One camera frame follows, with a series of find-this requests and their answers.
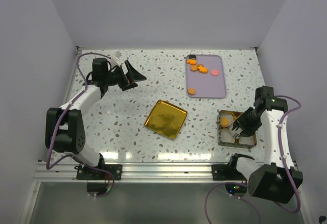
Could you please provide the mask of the green cookie tin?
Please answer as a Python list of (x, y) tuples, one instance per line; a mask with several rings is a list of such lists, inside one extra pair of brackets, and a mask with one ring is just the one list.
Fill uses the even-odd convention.
[(231, 129), (234, 121), (242, 112), (220, 110), (217, 116), (218, 144), (220, 146), (251, 149), (257, 145), (256, 135), (250, 137), (233, 138)]

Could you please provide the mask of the pink round cookie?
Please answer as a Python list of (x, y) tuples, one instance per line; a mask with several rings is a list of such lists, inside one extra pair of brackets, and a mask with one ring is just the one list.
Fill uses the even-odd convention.
[(219, 71), (218, 71), (217, 69), (213, 69), (213, 70), (211, 71), (211, 74), (212, 74), (213, 76), (218, 76), (218, 75), (219, 75)]

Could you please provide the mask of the metal tongs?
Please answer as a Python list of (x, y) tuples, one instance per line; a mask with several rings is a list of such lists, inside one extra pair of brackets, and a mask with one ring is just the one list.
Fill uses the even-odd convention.
[(236, 139), (240, 138), (243, 130), (241, 128), (237, 128), (237, 129), (232, 129), (230, 132), (231, 132), (232, 138), (234, 138), (236, 140)]

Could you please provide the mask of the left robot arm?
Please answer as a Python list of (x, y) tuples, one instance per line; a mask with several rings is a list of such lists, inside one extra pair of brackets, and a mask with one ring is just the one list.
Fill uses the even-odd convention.
[(51, 163), (52, 152), (63, 153), (63, 159), (71, 157), (88, 167), (94, 179), (106, 174), (106, 166), (101, 153), (86, 144), (83, 115), (103, 98), (110, 86), (118, 86), (126, 91), (138, 86), (147, 78), (139, 73), (128, 60), (124, 61), (124, 72), (117, 63), (118, 58), (106, 58), (102, 54), (92, 61), (92, 70), (83, 76), (82, 89), (67, 103), (59, 108), (49, 108), (46, 113), (45, 145), (48, 149), (46, 168), (52, 169), (57, 162)]

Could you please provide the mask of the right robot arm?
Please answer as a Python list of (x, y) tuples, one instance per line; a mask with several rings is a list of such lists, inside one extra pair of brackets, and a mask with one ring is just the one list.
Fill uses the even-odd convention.
[(276, 96), (272, 87), (262, 86), (255, 90), (253, 107), (238, 116), (229, 128), (234, 139), (250, 137), (263, 128), (266, 143), (263, 164), (258, 165), (250, 156), (234, 154), (227, 172), (232, 179), (243, 176), (251, 196), (278, 204), (299, 198), (298, 188), (303, 182), (303, 174), (295, 169), (288, 146), (290, 112), (284, 96)]

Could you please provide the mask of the white paper cup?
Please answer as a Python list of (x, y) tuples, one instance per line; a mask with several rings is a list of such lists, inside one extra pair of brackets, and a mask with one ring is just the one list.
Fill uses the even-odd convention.
[(247, 145), (247, 146), (254, 146), (255, 145), (255, 138), (253, 136), (250, 137), (240, 137), (239, 144)]
[(234, 117), (233, 117), (232, 114), (230, 114), (230, 113), (221, 113), (221, 114), (220, 114), (220, 118), (221, 118), (221, 117), (227, 117), (228, 120), (229, 120), (229, 126), (228, 126), (228, 127), (222, 127), (222, 128), (229, 128), (229, 127), (232, 127), (233, 122), (234, 122)]
[(235, 139), (232, 138), (231, 132), (227, 128), (223, 128), (220, 131), (220, 142), (222, 143), (234, 143)]

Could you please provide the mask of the gold tin lid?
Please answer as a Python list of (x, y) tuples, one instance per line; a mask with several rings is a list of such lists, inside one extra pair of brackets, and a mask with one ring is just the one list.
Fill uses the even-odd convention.
[(145, 127), (171, 140), (176, 139), (188, 112), (167, 101), (158, 100), (145, 121)]

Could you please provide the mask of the purple tray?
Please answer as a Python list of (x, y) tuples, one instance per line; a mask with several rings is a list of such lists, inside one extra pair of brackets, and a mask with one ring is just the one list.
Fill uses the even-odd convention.
[[(196, 55), (197, 66), (199, 64), (208, 68), (207, 73), (201, 73), (199, 70), (192, 71), (191, 65), (186, 62), (186, 93), (189, 97), (194, 98), (225, 98), (227, 95), (226, 82), (222, 58), (218, 55)], [(218, 76), (213, 76), (211, 71), (217, 69)], [(188, 94), (188, 89), (194, 88), (196, 94)]]

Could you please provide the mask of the orange flower cookie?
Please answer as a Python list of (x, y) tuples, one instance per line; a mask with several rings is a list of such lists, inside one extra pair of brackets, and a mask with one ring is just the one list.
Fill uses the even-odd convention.
[(198, 70), (198, 66), (197, 65), (191, 65), (191, 70), (192, 71), (197, 71)]
[(197, 64), (197, 61), (196, 59), (187, 59), (187, 64), (190, 64), (190, 65), (196, 65)]

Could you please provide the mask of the orange flower cookie lower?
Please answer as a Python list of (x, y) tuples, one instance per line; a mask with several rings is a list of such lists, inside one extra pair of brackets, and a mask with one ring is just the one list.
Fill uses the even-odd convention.
[(197, 65), (191, 65), (191, 70), (192, 71), (197, 71), (198, 70), (198, 66)]

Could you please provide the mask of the orange star cookie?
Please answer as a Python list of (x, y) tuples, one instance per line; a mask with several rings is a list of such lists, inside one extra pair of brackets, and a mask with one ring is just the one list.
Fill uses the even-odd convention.
[(207, 72), (208, 72), (208, 68), (205, 67), (205, 66), (202, 65), (202, 64), (199, 64), (199, 65), (197, 66), (197, 68), (198, 68), (198, 70), (199, 70), (201, 73), (207, 73)]

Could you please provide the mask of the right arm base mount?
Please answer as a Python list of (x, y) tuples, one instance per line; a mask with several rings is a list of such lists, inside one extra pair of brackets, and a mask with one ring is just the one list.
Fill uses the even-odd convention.
[(254, 160), (254, 158), (251, 156), (235, 153), (231, 156), (227, 164), (211, 165), (213, 180), (214, 181), (246, 180), (246, 178), (236, 169), (237, 161), (239, 158)]

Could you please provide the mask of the aluminium front rail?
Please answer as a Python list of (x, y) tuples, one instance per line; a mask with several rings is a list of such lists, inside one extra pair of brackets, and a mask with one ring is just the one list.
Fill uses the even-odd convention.
[[(76, 162), (60, 162), (47, 170), (44, 162), (37, 163), (34, 182), (77, 182)], [(210, 163), (119, 163), (122, 170), (119, 183), (212, 183)]]

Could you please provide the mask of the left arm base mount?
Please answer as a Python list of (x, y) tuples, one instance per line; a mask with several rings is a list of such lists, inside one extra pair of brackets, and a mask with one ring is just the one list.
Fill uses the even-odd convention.
[(87, 166), (82, 166), (81, 164), (74, 167), (77, 171), (77, 180), (117, 180), (121, 179), (123, 172), (123, 166), (121, 164), (105, 164), (103, 169), (91, 169)]

